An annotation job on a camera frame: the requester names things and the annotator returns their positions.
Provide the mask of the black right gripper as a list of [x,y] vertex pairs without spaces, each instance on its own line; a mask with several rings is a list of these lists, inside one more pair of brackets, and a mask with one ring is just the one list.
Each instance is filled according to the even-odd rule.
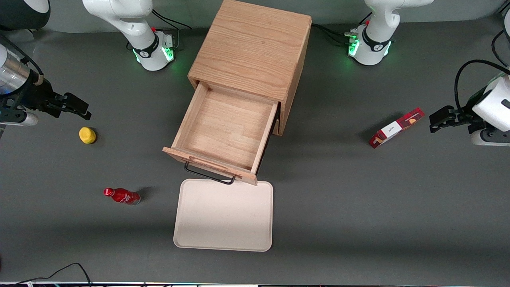
[[1,122],[38,122],[36,114],[40,111],[58,118],[61,112],[73,113],[84,120],[90,120],[92,114],[89,105],[72,93],[55,93],[49,81],[35,85],[28,80],[13,91],[1,90]]

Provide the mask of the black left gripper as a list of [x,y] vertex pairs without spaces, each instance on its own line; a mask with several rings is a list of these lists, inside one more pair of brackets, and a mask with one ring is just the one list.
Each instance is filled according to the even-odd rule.
[[429,116],[430,120],[430,133],[436,133],[440,129],[446,127],[457,127],[468,125],[469,134],[475,131],[484,130],[487,128],[487,123],[474,110],[474,105],[457,106],[457,111],[453,106],[447,105],[432,113]]

